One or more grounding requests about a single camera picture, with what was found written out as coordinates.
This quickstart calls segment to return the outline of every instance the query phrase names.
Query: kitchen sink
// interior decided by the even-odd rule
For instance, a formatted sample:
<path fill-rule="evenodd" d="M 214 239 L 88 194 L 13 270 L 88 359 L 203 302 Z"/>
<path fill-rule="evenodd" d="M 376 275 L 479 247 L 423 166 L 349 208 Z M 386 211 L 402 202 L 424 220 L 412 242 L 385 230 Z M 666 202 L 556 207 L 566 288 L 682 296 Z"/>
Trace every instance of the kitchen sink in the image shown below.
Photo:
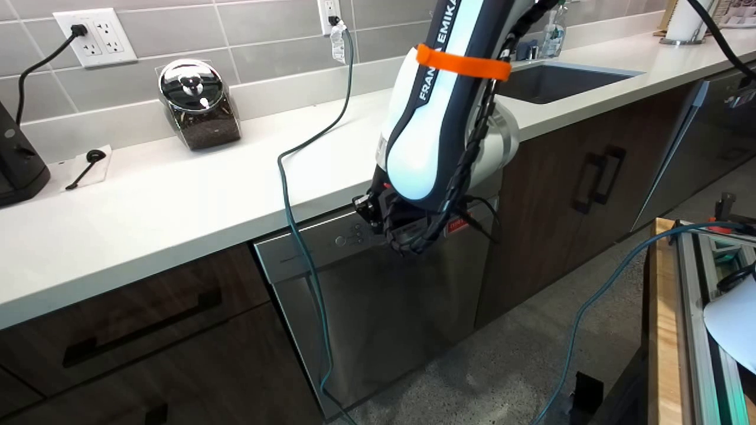
<path fill-rule="evenodd" d="M 515 69 L 498 94 L 533 104 L 548 104 L 642 73 L 568 64 L 538 64 Z"/>

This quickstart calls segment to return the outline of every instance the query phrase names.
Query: electrical outlet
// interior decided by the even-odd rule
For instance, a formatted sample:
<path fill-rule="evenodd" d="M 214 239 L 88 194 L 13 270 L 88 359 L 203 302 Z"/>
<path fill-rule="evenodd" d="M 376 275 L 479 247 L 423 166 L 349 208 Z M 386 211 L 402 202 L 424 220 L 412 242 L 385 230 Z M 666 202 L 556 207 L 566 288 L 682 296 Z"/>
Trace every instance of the electrical outlet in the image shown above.
<path fill-rule="evenodd" d="M 71 35 L 73 24 L 83 23 L 87 26 L 86 36 L 77 37 L 71 43 L 73 52 L 85 68 L 137 60 L 113 8 L 55 12 L 53 16 L 66 37 Z"/>
<path fill-rule="evenodd" d="M 318 0 L 318 13 L 321 17 L 321 29 L 324 36 L 330 36 L 330 31 L 333 26 L 328 22 L 328 17 L 341 16 L 341 7 L 339 6 L 339 0 Z"/>

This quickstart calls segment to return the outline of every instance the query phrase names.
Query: concrete floor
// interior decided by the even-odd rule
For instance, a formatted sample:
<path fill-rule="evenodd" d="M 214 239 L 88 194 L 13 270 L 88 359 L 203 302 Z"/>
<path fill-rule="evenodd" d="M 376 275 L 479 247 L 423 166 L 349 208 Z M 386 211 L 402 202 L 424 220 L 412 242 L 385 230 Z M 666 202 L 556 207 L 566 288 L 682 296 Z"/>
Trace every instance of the concrete floor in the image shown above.
<path fill-rule="evenodd" d="M 756 216 L 756 160 L 679 205 L 670 219 L 703 222 L 721 192 L 739 199 L 733 212 Z M 648 228 L 601 253 L 555 284 L 353 409 L 360 425 L 530 423 L 550 397 L 566 356 L 576 311 L 619 262 L 648 238 Z M 560 397 L 541 422 L 567 423 L 575 372 L 609 391 L 640 344 L 644 255 L 638 256 L 583 317 Z"/>

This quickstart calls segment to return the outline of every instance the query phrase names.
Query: soap bottle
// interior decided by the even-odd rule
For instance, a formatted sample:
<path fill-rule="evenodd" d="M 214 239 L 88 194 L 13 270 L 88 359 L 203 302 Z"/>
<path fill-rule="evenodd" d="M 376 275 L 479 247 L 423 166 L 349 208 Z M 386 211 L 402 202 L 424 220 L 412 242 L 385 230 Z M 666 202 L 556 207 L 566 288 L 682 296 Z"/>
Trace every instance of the soap bottle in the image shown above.
<path fill-rule="evenodd" d="M 549 11 L 549 23 L 544 27 L 544 45 L 541 47 L 540 59 L 557 57 L 565 44 L 567 7 L 565 0 L 559 0 L 556 10 Z"/>

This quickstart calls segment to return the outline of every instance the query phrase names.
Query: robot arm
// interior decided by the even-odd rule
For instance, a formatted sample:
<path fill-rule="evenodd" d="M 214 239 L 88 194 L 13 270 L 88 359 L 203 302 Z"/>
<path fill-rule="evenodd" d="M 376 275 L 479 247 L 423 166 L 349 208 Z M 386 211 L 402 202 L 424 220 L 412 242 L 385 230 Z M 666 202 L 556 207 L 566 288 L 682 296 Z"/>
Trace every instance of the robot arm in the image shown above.
<path fill-rule="evenodd" d="M 425 45 L 457 57 L 508 61 L 556 0 L 540 0 L 523 14 L 531 4 L 438 0 Z M 467 190 L 511 159 L 517 125 L 494 102 L 498 81 L 423 66 L 417 51 L 410 50 L 399 70 L 373 184 L 354 203 L 394 250 L 419 254 L 466 209 Z M 408 226 L 423 220 L 424 226 Z"/>

